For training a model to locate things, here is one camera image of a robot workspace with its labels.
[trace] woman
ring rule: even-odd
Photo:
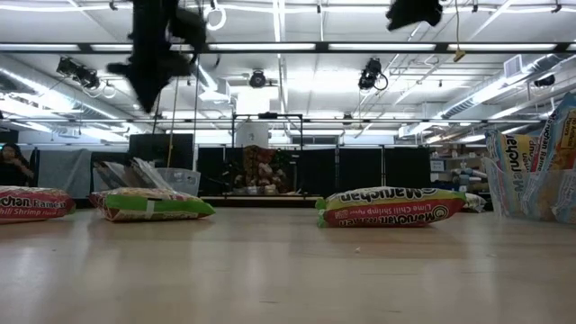
[[[0,185],[26,186],[33,178],[34,173],[20,147],[14,143],[4,144],[0,156]]]

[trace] clear plastic container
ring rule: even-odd
[[[482,163],[498,215],[576,223],[576,171],[504,173],[489,158]]]
[[[156,170],[172,189],[181,193],[198,195],[200,172],[172,167],[157,167]]]

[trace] ceiling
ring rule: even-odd
[[[321,0],[322,14],[316,12],[317,0],[285,0],[284,13],[278,14],[275,23],[273,3],[282,0],[220,0],[218,7],[226,12],[226,22],[217,31],[211,31],[213,41],[460,41],[489,42],[573,42],[576,31],[576,1],[560,1],[562,10],[551,13],[554,0],[479,0],[480,10],[472,13],[472,0],[458,1],[459,13],[455,13],[455,2],[443,2],[445,13],[436,27],[426,23],[411,25],[389,32],[384,16],[390,1],[377,0]],[[0,42],[126,42],[131,30],[131,10],[124,7],[129,3],[116,0],[118,11],[108,8],[109,1],[102,0],[0,0]],[[181,5],[194,5],[194,1],[181,0]],[[210,14],[210,23],[219,23],[220,13]],[[1,54],[23,63],[27,68],[53,77],[60,55],[56,54]],[[475,86],[501,73],[503,63],[512,55],[477,54],[466,55],[454,63],[454,55],[399,55],[392,54],[283,54],[287,89],[285,111],[303,113],[316,118],[341,118],[343,113],[354,113],[358,118],[432,118],[441,107],[462,96]],[[98,70],[106,79],[109,92],[114,96],[99,95],[93,106],[118,110],[137,118],[148,118],[138,109],[130,86],[117,76],[105,72],[112,61],[124,61],[122,55],[73,55],[73,59],[89,68]],[[389,87],[364,98],[357,87],[360,70],[369,58],[377,57],[388,76]],[[203,65],[210,65],[214,57],[201,56]],[[262,69],[269,79],[278,80],[279,58],[276,54],[225,54],[220,65],[209,74],[224,78],[231,85],[233,95],[247,88],[247,76],[254,69]],[[535,97],[547,94],[573,83],[574,69],[569,62],[556,73],[556,84],[550,87],[527,89],[525,83],[511,87],[506,93],[495,95],[466,112],[465,118],[485,119],[494,112],[508,109]],[[181,79],[167,86],[160,96],[160,109],[192,111],[196,103],[195,82]],[[82,89],[74,82],[63,83],[79,93]],[[543,100],[540,108],[531,105],[518,118],[529,118],[546,112],[548,101]],[[230,103],[203,103],[198,101],[199,118],[230,116]],[[281,105],[271,104],[271,109],[280,112]],[[170,125],[162,124],[161,129]],[[227,129],[229,122],[222,124],[198,124],[205,129]],[[357,125],[359,129],[365,124]],[[397,130],[400,124],[375,124],[372,130]],[[189,124],[175,125],[190,128]],[[333,128],[334,125],[315,124],[314,129]],[[426,135],[460,132],[459,137],[470,132],[470,127],[431,127]]]

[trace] green ramen package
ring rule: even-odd
[[[0,224],[45,221],[75,209],[74,200],[59,189],[0,186]]]
[[[159,188],[118,188],[92,193],[90,201],[108,221],[193,220],[214,214],[198,197]]]
[[[506,209],[504,212],[507,215],[522,214],[522,196],[526,189],[527,170],[536,150],[536,138],[488,130],[486,149],[489,158],[505,174],[498,177],[498,191]]]
[[[574,190],[570,178],[561,170],[576,168],[576,97],[566,94],[547,121],[532,163],[522,207],[539,219],[558,218],[571,204]]]
[[[450,218],[464,193],[375,187],[336,193],[316,202],[320,227],[416,227]]]

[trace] wooden table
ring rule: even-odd
[[[5,324],[561,324],[576,231],[457,214],[425,229],[318,229],[315,211],[218,209],[0,227]]]

